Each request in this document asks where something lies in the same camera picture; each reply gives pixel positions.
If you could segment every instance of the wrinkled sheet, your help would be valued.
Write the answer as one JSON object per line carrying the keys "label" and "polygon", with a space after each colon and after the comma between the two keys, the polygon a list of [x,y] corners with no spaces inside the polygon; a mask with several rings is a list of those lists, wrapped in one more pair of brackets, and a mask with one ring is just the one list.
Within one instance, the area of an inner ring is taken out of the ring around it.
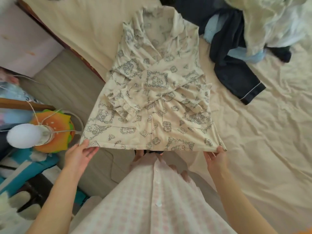
{"label": "wrinkled sheet", "polygon": [[[116,55],[122,21],[159,0],[24,0],[51,31],[103,77]],[[312,18],[312,2],[305,19]],[[312,216],[312,27],[290,63],[271,54],[249,65],[267,87],[243,105],[218,81],[200,39],[200,61],[211,90],[212,118],[228,149],[230,170],[263,216],[283,234],[304,230]],[[179,153],[213,185],[202,153]]]}

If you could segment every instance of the dark clothing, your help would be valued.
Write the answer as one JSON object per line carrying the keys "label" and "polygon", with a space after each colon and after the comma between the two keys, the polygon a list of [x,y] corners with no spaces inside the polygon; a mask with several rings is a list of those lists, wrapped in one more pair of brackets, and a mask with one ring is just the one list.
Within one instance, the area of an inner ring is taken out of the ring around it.
{"label": "dark clothing", "polygon": [[205,32],[207,22],[213,15],[233,9],[224,0],[175,0],[172,6],[183,19],[199,27],[199,35]]}
{"label": "dark clothing", "polygon": [[[224,0],[163,0],[162,3],[173,6],[184,19],[199,26],[199,35],[204,33],[213,15],[227,13],[222,29],[212,39],[209,53],[215,63],[217,78],[245,105],[266,88],[246,62],[227,55],[229,50],[238,46],[246,47],[242,11],[232,8]],[[290,61],[289,47],[268,49],[281,61]]]}
{"label": "dark clothing", "polygon": [[278,59],[280,59],[282,62],[290,62],[291,60],[291,51],[290,46],[283,47],[283,48],[269,48],[269,49]]}
{"label": "dark clothing", "polygon": [[216,63],[214,70],[220,82],[247,105],[266,87],[246,62],[227,56],[230,49],[245,44],[242,11],[230,10],[228,13],[229,17],[222,29],[213,37],[209,56]]}

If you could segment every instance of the white lamp bulb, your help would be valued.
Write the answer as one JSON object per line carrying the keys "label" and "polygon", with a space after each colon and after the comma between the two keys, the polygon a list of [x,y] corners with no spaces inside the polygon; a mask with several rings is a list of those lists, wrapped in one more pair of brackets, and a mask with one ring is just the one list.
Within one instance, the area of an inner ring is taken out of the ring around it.
{"label": "white lamp bulb", "polygon": [[7,134],[10,145],[19,149],[27,149],[37,145],[42,137],[42,130],[33,124],[14,126]]}

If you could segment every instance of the white piping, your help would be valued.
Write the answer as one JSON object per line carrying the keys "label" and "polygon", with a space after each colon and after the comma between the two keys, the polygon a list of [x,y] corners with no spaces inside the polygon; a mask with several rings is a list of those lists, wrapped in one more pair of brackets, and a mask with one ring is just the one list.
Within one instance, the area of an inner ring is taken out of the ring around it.
{"label": "white piping", "polygon": [[[261,84],[261,82],[259,84],[257,84],[255,87],[257,87],[260,84]],[[252,90],[254,90],[255,87],[253,87]],[[250,90],[244,97],[246,97],[252,90]],[[244,97],[242,97],[240,100],[242,100]]]}

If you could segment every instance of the pajama top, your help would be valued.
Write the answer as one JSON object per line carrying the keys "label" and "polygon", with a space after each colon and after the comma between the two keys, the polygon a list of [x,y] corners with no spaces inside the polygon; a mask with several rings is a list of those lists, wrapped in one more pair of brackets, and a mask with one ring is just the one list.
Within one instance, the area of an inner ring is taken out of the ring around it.
{"label": "pajama top", "polygon": [[224,147],[211,118],[211,84],[200,68],[198,27],[167,6],[137,11],[123,30],[81,141],[114,149]]}
{"label": "pajama top", "polygon": [[73,234],[235,234],[187,183],[155,153],[132,171],[74,229]]}

